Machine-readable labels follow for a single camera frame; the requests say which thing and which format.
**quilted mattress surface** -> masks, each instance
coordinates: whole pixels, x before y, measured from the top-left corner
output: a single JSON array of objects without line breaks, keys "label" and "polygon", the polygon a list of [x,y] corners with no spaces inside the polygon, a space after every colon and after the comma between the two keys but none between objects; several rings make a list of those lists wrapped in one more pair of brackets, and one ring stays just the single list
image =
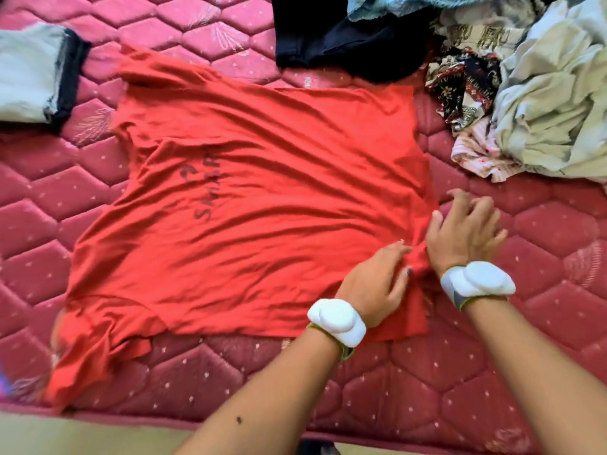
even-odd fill
[{"label": "quilted mattress surface", "polygon": [[[64,302],[76,239],[125,188],[125,154],[108,130],[123,84],[120,40],[210,63],[268,86],[365,85],[339,70],[279,71],[270,0],[5,0],[0,28],[42,20],[94,45],[78,106],[61,137],[0,129],[0,367],[16,383],[0,410],[52,415],[40,401],[52,324]],[[402,52],[406,54],[406,45]],[[442,207],[447,191],[491,195],[511,232],[499,257],[513,303],[572,358],[607,380],[607,198],[585,181],[518,175],[492,185],[449,160],[453,140],[435,102],[410,79],[419,143]],[[430,334],[373,344],[338,366],[308,435],[429,454],[536,454],[510,392],[467,320],[427,284]],[[288,339],[154,339],[146,357],[90,390],[71,416],[194,428],[288,345]]]}]

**folded gray garment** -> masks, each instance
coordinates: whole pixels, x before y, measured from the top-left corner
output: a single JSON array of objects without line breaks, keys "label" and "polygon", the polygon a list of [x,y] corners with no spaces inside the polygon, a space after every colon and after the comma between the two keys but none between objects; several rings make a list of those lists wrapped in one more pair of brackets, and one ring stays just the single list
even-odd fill
[{"label": "folded gray garment", "polygon": [[607,0],[554,2],[514,54],[492,120],[500,149],[530,172],[607,178]]},{"label": "folded gray garment", "polygon": [[64,121],[89,48],[59,25],[38,22],[21,31],[0,30],[0,121]]}]

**pile of clothes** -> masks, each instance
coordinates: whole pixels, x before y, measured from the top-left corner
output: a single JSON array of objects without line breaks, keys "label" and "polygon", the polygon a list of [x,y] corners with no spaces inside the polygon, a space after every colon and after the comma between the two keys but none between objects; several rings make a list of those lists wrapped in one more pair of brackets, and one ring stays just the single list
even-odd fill
[{"label": "pile of clothes", "polygon": [[607,184],[607,0],[492,0],[445,9],[426,88],[451,159],[503,182],[520,172]]},{"label": "pile of clothes", "polygon": [[76,104],[91,43],[59,25],[38,22],[0,30],[0,121],[47,124],[59,131]]}]

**beige cloth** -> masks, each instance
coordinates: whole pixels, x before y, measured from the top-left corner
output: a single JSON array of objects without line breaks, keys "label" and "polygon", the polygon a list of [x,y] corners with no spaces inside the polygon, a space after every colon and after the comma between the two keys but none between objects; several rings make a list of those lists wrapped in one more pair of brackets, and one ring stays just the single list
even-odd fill
[{"label": "beige cloth", "polygon": [[554,2],[501,64],[492,121],[525,170],[607,179],[607,0]]}]

